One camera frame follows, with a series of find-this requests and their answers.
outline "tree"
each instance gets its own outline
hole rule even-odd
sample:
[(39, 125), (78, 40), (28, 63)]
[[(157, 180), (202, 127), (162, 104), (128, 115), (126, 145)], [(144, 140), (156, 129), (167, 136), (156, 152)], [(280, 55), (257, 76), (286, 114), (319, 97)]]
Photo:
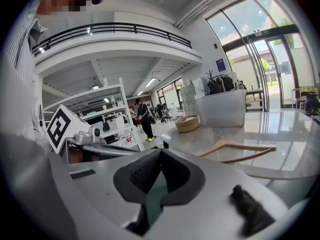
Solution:
[(229, 61), (230, 65), (232, 65), (232, 64), (235, 63), (235, 62), (231, 59), (230, 54), (228, 54), (226, 57), (228, 58), (228, 61)]
[[(280, 23), (277, 24), (277, 25), (278, 25), (278, 27), (282, 27), (282, 26), (288, 26), (288, 25), (292, 25), (292, 24), (293, 23), (290, 20), (288, 20), (287, 18), (282, 18), (280, 20)], [(276, 26), (274, 24), (271, 24), (271, 28), (276, 28)], [(289, 48), (295, 48), (294, 38), (293, 38), (293, 36), (291, 34), (286, 35), (285, 36), (285, 40), (288, 43)], [(278, 46), (278, 45), (282, 45), (282, 44), (283, 44), (282, 40), (273, 41), (273, 45), (274, 46)]]
[(263, 67), (263, 71), (264, 72), (268, 72), (270, 70), (270, 65), (268, 63), (268, 61), (266, 61), (264, 58), (262, 58), (260, 60), (261, 64), (262, 64), (262, 67)]

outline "glass door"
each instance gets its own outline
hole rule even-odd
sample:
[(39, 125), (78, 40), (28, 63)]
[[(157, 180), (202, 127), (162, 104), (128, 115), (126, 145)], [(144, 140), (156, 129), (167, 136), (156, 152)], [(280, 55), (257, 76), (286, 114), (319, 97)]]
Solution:
[(259, 55), (261, 72), (265, 79), (268, 107), (269, 109), (280, 109), (282, 108), (282, 88), (275, 56), (266, 40), (256, 41), (253, 44)]
[(291, 107), (293, 89), (298, 86), (283, 38), (249, 40), (247, 45), (259, 88), (263, 89), (266, 111)]
[(291, 59), (289, 58), (291, 53), (288, 54), (283, 39), (284, 37), (274, 37), (267, 39), (266, 43), (275, 62), (281, 94), (281, 108), (288, 108), (292, 105), (293, 89), (298, 86), (298, 81), (295, 80), (296, 77), (293, 74)]
[(268, 85), (267, 85), (267, 78), (264, 72), (264, 66), (259, 55), (259, 52), (256, 47), (256, 43), (248, 41), (247, 48), (250, 53), (252, 64), (254, 65), (254, 71), (256, 74), (256, 78), (258, 81), (258, 89), (262, 90), (262, 93), (259, 94), (259, 110), (260, 111), (269, 111), (269, 93), (268, 93)]

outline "fluorescent light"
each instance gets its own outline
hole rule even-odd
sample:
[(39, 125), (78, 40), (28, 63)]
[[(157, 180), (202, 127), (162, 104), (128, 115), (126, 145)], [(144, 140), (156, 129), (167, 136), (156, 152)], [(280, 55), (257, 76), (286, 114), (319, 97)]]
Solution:
[(146, 84), (145, 87), (148, 87), (149, 85), (151, 85), (154, 80), (156, 80), (155, 77), (151, 78), (151, 80)]

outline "black metal railing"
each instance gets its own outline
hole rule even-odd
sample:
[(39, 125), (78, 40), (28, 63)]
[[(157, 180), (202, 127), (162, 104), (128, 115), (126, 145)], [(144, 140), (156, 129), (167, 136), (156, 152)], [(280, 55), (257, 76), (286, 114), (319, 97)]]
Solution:
[(156, 27), (133, 23), (105, 22), (78, 26), (62, 31), (43, 40), (39, 43), (39, 45), (32, 47), (32, 51), (34, 53), (34, 56), (37, 56), (41, 52), (43, 53), (50, 48), (70, 39), (110, 32), (131, 32), (136, 34), (147, 34), (165, 38), (192, 48), (191, 42), (189, 40)]

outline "striped shirt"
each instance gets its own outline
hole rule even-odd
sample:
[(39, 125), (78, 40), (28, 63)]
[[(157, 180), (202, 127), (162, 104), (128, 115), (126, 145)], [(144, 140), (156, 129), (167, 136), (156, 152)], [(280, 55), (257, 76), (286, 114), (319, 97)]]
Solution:
[[(21, 79), (34, 90), (36, 61), (30, 45), (30, 38), (37, 43), (41, 34), (47, 30), (35, 18), (40, 0), (30, 1), (16, 19), (4, 43), (4, 51)], [(24, 127), (25, 138), (36, 142), (46, 151), (52, 151), (50, 142), (37, 129), (37, 114), (32, 111)]]

